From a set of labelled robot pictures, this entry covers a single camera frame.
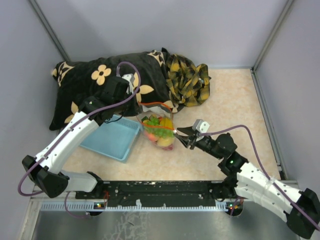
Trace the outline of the orange peach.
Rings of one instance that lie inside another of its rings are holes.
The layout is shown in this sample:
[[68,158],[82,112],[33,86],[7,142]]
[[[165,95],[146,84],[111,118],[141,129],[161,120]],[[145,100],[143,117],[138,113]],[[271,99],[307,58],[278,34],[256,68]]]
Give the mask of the orange peach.
[[159,140],[159,137],[154,135],[153,133],[146,132],[145,135],[151,142],[157,142]]

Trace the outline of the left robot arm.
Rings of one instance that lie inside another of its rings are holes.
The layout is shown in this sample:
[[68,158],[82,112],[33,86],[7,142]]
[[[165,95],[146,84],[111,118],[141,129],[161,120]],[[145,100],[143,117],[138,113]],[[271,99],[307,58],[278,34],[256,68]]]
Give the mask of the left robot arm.
[[44,150],[36,156],[27,155],[22,165],[30,180],[49,198],[64,192],[85,192],[97,199],[103,195],[104,186],[94,173],[63,171],[67,159],[82,141],[98,129],[114,113],[127,108],[134,100],[133,74],[113,76],[97,95],[87,97],[71,121]]

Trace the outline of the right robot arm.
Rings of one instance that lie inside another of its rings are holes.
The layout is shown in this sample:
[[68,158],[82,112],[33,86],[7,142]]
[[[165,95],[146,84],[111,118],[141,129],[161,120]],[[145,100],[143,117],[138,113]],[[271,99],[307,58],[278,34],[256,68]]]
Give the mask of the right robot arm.
[[281,218],[299,237],[309,240],[319,231],[320,200],[311,189],[300,190],[271,176],[240,155],[228,130],[211,133],[195,127],[179,128],[174,136],[189,149],[198,148],[220,160],[218,167],[226,175],[223,192],[229,198],[248,199]]

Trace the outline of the green lettuce leaf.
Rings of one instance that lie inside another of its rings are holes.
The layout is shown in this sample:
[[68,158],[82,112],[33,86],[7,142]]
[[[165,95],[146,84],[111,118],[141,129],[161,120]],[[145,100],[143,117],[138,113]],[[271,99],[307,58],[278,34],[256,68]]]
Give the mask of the green lettuce leaf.
[[160,125],[160,120],[166,117],[156,117],[151,115],[149,117],[145,116],[142,118],[143,129],[148,132],[156,135],[159,138],[174,137],[174,129],[170,129]]

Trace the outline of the clear zip bag orange zipper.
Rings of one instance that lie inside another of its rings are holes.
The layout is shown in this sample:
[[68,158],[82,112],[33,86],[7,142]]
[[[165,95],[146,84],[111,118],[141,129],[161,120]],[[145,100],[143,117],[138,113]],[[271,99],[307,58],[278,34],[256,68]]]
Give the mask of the clear zip bag orange zipper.
[[166,151],[174,148],[175,128],[172,102],[138,103],[136,116],[143,135],[156,147]]

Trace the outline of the yellow pepper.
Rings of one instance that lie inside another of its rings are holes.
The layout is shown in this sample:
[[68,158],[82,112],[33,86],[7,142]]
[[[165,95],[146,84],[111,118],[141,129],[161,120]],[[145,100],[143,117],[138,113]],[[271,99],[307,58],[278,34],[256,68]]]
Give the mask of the yellow pepper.
[[164,117],[160,120],[159,125],[169,129],[173,129],[173,121],[170,118]]

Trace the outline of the yellow lemon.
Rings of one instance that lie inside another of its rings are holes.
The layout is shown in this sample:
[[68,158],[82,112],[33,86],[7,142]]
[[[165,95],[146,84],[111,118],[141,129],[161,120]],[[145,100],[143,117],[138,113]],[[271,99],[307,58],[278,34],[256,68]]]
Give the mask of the yellow lemon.
[[156,143],[159,147],[166,148],[171,146],[174,143],[174,141],[175,139],[173,137],[166,137],[166,138],[160,137]]

